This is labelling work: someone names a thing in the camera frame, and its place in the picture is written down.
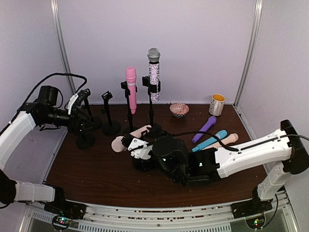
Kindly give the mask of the purple microphone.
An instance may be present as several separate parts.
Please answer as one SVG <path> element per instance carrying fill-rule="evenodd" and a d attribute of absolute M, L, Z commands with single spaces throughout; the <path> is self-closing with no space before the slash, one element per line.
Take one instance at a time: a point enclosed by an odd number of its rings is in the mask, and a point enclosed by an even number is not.
<path fill-rule="evenodd" d="M 207 132 L 210 129 L 210 127 L 216 123 L 216 121 L 217 121 L 216 116 L 210 116 L 207 122 L 199 130 L 200 133 L 197 133 L 194 135 L 194 137 L 192 138 L 192 142 L 194 144 L 197 143 L 200 140 L 200 138 L 203 136 L 203 132 Z"/>

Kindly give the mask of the black blue-mic stand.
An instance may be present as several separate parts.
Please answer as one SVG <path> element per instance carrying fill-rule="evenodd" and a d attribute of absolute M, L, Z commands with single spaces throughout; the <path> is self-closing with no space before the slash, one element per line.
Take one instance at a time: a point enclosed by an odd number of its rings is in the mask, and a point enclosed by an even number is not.
<path fill-rule="evenodd" d="M 113 97 L 112 93 L 107 91 L 101 95 L 104 102 L 104 109 L 102 109 L 102 113 L 106 114 L 107 122 L 102 124 L 102 132 L 105 135 L 114 135 L 120 132 L 121 124 L 118 121 L 112 120 L 109 108 L 109 100 Z"/>

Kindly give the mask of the pale pink small microphone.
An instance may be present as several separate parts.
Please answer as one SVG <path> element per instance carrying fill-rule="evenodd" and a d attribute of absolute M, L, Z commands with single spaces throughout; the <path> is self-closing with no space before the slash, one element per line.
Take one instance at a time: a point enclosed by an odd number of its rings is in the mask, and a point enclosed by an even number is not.
<path fill-rule="evenodd" d="M 151 128 L 151 125 L 145 125 L 131 133 L 117 136 L 111 143 L 112 150 L 117 153 L 125 151 L 134 139 L 139 139 L 149 133 Z"/>

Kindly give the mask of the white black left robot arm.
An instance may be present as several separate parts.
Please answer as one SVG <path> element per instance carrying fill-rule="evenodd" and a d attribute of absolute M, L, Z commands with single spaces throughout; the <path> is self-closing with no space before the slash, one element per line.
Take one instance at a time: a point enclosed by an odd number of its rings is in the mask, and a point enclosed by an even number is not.
<path fill-rule="evenodd" d="M 90 90 L 74 94 L 66 110 L 55 107 L 59 90 L 52 86 L 42 86 L 38 98 L 21 107 L 16 119 L 12 120 L 0 134 L 0 168 L 3 170 L 14 150 L 36 126 L 45 130 L 45 125 L 54 125 L 57 130 L 66 127 L 73 133 L 80 149 L 90 147 L 95 142 L 91 131 L 96 128 L 91 114 L 88 96 Z M 43 184 L 33 184 L 10 179 L 4 171 L 0 173 L 0 202 L 9 205 L 13 202 L 50 202 L 50 206 L 60 215 L 70 207 L 59 188 Z"/>

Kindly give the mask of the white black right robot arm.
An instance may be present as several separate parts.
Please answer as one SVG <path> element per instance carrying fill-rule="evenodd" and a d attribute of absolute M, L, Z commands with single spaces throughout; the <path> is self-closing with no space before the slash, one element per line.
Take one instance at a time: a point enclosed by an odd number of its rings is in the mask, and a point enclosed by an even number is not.
<path fill-rule="evenodd" d="M 275 162 L 276 165 L 254 191 L 255 197 L 248 201 L 248 210 L 258 213 L 276 192 L 286 183 L 289 176 L 300 174 L 309 167 L 309 154 L 302 139 L 289 120 L 281 121 L 274 132 L 246 143 L 229 146 L 217 135 L 211 137 L 219 147 L 200 151 L 189 151 L 178 134 L 164 130 L 152 142 L 142 139 L 153 132 L 144 126 L 120 138 L 120 150 L 128 150 L 137 160 L 149 160 L 175 183 L 210 184 L 234 173 Z"/>

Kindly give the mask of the black small-mic stand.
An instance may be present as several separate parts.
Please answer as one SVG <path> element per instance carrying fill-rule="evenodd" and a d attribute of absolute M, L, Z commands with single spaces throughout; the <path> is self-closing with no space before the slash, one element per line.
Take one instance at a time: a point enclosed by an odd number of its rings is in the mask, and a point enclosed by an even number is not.
<path fill-rule="evenodd" d="M 138 144 L 140 144 L 139 140 L 142 140 L 142 137 L 147 135 L 151 138 L 158 138 L 163 133 L 163 130 L 160 126 L 151 126 L 146 125 L 143 126 L 130 134 L 133 137 L 138 139 Z M 151 159 L 151 149 L 152 146 L 142 147 L 133 152 L 131 152 L 131 156 L 133 157 L 132 165 L 133 167 L 140 172 L 147 172 L 153 169 L 156 169 L 155 162 Z"/>

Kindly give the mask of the blue-head microphone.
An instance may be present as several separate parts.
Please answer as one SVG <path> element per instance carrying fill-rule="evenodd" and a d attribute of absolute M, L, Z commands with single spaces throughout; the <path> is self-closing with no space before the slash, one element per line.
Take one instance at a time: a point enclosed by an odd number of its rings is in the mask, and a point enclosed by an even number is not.
<path fill-rule="evenodd" d="M 227 136 L 227 131 L 226 130 L 221 130 L 221 131 L 217 132 L 215 136 L 218 137 L 219 139 L 223 139 L 223 138 L 225 138 Z M 208 147 L 209 145 L 212 145 L 215 142 L 217 142 L 217 139 L 215 139 L 214 137 L 210 137 L 209 139 L 199 143 L 197 146 L 192 148 L 191 151 L 192 152 L 200 151 L 200 150 Z"/>

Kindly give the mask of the black pink-mic stand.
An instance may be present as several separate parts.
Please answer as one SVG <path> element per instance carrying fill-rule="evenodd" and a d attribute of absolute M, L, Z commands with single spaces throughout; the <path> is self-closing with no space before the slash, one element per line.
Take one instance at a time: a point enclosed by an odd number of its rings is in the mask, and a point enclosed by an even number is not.
<path fill-rule="evenodd" d="M 133 114 L 130 109 L 130 103 L 129 103 L 129 96 L 130 96 L 130 90 L 128 88 L 127 82 L 121 82 L 121 89 L 125 91 L 125 98 L 127 103 L 127 120 L 129 126 L 123 130 L 123 135 L 131 133 L 137 129 L 137 127 L 133 126 Z"/>

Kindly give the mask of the beige pink microphone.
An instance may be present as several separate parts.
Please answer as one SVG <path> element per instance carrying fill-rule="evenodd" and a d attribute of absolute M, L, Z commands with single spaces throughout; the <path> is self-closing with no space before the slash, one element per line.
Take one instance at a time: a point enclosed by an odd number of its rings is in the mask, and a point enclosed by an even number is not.
<path fill-rule="evenodd" d="M 239 139 L 238 134 L 232 133 L 229 136 L 227 136 L 226 138 L 222 139 L 221 142 L 224 145 L 228 145 L 228 144 L 231 144 L 231 143 L 235 143 L 238 139 Z M 222 147 L 222 145 L 219 142 L 217 142 L 216 144 L 214 144 L 214 147 L 215 148 Z"/>

